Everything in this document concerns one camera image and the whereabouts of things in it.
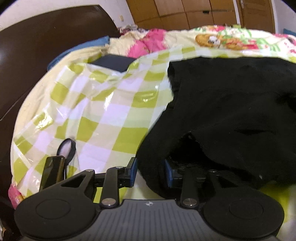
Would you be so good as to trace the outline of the black pants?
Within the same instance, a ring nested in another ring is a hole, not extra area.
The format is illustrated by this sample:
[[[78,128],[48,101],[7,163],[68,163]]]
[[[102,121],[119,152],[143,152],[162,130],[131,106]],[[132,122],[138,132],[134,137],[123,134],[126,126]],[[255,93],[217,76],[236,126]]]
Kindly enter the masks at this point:
[[[295,63],[280,58],[171,61],[173,100],[138,148],[148,187],[173,198],[166,164],[215,169],[253,188],[295,184]]]

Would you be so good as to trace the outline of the black round magnifier loop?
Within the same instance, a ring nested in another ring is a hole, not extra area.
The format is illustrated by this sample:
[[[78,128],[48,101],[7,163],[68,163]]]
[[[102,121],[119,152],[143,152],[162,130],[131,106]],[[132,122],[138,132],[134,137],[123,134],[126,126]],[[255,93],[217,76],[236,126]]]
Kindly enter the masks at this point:
[[[65,166],[69,165],[76,153],[76,142],[71,138],[65,139],[58,147],[57,156],[63,156]]]

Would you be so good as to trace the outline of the green checkered plastic sheet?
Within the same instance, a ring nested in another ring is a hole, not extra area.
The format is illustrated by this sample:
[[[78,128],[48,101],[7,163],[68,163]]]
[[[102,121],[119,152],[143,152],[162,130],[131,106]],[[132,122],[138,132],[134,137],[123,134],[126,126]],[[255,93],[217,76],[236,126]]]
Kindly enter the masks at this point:
[[[11,200],[39,191],[46,159],[67,138],[76,142],[68,177],[125,165],[172,99],[170,61],[213,56],[201,47],[175,47],[143,56],[120,73],[91,64],[102,53],[91,47],[69,54],[27,96],[11,144]]]

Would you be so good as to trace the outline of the black rectangular case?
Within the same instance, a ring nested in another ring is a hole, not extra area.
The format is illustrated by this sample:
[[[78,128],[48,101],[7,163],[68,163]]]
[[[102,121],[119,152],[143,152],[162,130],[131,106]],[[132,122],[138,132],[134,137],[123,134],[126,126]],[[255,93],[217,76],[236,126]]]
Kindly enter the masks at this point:
[[[64,156],[51,156],[46,158],[39,191],[64,180],[64,168]]]

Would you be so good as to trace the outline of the dark navy folded cloth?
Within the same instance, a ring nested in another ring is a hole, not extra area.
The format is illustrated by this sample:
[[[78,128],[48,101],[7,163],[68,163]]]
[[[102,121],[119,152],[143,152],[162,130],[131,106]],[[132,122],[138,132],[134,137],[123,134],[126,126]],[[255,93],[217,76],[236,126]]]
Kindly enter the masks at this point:
[[[130,64],[132,64],[136,58],[107,54],[91,62],[91,64],[115,70],[117,72],[125,72],[128,70]]]

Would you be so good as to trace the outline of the blue pillow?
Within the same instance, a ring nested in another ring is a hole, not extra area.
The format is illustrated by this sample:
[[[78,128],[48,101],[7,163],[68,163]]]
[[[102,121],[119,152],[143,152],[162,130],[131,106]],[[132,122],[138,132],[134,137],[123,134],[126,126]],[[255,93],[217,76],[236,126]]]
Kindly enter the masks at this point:
[[[61,59],[63,59],[66,55],[69,53],[80,50],[83,48],[88,48],[88,47],[95,47],[95,46],[105,46],[106,44],[109,44],[110,42],[110,37],[109,36],[104,36],[95,40],[87,41],[82,44],[79,44],[77,46],[74,46],[61,54],[59,54],[57,57],[55,57],[47,66],[47,71],[51,70]]]

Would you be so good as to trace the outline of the cartoon print quilt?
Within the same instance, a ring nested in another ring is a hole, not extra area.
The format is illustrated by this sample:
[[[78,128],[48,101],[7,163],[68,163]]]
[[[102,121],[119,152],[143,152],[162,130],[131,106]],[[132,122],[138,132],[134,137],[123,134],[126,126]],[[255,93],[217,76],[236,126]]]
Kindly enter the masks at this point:
[[[295,62],[293,35],[219,25],[181,31],[129,31],[119,38],[111,38],[107,52],[139,58],[172,48],[179,49],[182,54],[196,52],[206,56],[264,56]]]

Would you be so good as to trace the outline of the dark brown headboard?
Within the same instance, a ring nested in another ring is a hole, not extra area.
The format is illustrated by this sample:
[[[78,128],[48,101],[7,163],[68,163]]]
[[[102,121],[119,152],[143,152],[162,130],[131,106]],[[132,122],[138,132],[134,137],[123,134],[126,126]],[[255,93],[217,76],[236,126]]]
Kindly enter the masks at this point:
[[[119,37],[119,31],[100,5],[50,11],[1,31],[1,204],[11,207],[11,141],[25,97],[56,56],[104,36]]]

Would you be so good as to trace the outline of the brown wooden wardrobe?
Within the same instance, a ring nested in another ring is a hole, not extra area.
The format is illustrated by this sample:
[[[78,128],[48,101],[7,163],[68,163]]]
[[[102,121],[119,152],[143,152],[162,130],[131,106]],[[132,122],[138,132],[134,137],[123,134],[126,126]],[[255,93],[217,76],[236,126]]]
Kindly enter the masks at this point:
[[[205,25],[240,24],[237,1],[127,0],[135,24],[143,29],[189,30]]]

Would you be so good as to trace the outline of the brown wooden door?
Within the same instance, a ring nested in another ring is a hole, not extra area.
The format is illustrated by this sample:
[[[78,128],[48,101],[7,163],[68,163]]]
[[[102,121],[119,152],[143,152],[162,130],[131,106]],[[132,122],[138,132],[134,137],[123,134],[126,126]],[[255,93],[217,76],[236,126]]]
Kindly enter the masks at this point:
[[[269,0],[239,1],[244,27],[275,33],[274,14]]]

